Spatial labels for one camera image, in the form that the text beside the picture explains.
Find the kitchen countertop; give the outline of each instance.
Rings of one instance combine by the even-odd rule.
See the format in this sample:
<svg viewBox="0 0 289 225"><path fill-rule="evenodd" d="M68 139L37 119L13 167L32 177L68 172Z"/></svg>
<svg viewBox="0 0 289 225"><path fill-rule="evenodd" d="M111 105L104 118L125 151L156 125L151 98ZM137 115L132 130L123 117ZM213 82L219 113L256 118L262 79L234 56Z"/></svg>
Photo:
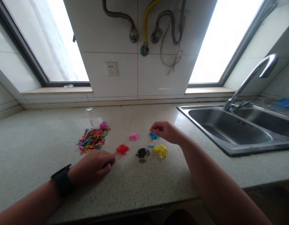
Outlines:
<svg viewBox="0 0 289 225"><path fill-rule="evenodd" d="M179 146L151 140L149 128L168 120L196 140L242 187L289 180L289 150L240 158L225 155L176 106L220 105L218 102L112 106L94 108L111 130L103 150L115 153L129 146L112 171L97 185L76 191L56 210L48 223L60 223L136 210L198 197ZM88 120L84 108L26 110L0 121L0 212L30 193L60 168L81 159L75 152ZM136 142L128 137L138 133ZM163 144L164 160L155 153L147 162L135 156L139 148Z"/></svg>

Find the hand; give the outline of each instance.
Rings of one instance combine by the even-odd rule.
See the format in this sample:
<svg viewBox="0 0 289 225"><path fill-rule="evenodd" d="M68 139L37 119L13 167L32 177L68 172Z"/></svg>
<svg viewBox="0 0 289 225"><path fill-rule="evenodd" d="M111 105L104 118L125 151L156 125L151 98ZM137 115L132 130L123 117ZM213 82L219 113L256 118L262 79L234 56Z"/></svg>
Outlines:
<svg viewBox="0 0 289 225"><path fill-rule="evenodd" d="M150 132L162 137L170 143L180 145L182 139L186 137L181 130L168 121L155 122Z"/></svg>
<svg viewBox="0 0 289 225"><path fill-rule="evenodd" d="M114 163L115 154L93 149L69 169L68 177L78 187L95 183L111 171Z"/></svg>

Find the smartwatch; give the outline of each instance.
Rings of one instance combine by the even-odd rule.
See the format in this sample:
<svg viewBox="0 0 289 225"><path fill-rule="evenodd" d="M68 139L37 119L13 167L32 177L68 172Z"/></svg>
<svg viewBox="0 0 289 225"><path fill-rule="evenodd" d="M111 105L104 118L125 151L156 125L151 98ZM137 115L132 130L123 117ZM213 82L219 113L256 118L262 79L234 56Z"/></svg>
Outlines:
<svg viewBox="0 0 289 225"><path fill-rule="evenodd" d="M77 187L70 181L67 172L71 164L63 167L61 170L57 171L51 176L57 185L60 196L62 198L67 197L71 194Z"/></svg>

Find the double sink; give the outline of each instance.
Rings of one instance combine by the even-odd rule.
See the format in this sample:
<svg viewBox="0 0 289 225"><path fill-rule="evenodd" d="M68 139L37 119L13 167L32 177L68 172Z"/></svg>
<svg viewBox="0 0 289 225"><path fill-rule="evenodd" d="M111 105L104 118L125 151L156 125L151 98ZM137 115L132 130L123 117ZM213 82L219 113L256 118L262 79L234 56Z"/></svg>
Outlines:
<svg viewBox="0 0 289 225"><path fill-rule="evenodd" d="M229 156L289 149L289 117L260 107L177 107Z"/></svg>

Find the person's left hand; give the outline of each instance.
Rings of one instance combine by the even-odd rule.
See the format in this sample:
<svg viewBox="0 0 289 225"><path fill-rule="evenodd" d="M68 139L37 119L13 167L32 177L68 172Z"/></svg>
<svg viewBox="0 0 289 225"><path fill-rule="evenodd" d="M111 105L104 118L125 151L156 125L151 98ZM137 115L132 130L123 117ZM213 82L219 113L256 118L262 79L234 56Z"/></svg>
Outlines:
<svg viewBox="0 0 289 225"><path fill-rule="evenodd" d="M115 154L93 149L68 172L71 182L77 187L95 183L111 171L115 163Z"/></svg>

